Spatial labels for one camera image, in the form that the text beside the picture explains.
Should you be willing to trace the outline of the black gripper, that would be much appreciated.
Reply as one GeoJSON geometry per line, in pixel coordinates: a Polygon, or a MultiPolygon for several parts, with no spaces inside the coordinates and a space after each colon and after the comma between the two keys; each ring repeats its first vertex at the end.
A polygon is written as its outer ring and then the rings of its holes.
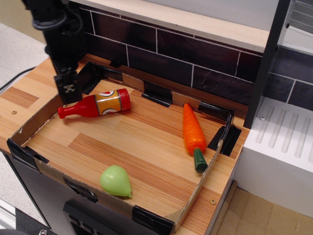
{"type": "Polygon", "coordinates": [[[79,76],[75,71],[85,55],[83,20],[78,10],[69,9],[66,20],[53,30],[45,31],[46,53],[58,75],[54,76],[59,96],[64,104],[82,99],[79,76]]]}

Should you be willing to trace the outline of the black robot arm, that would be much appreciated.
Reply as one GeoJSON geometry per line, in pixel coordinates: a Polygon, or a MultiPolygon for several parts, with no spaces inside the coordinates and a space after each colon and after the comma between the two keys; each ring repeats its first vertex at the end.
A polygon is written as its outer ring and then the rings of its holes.
{"type": "Polygon", "coordinates": [[[45,52],[56,71],[54,80],[62,102],[80,101],[82,88],[76,70],[78,61],[87,52],[79,10],[68,0],[24,0],[23,3],[32,14],[33,27],[44,35],[45,52]]]}

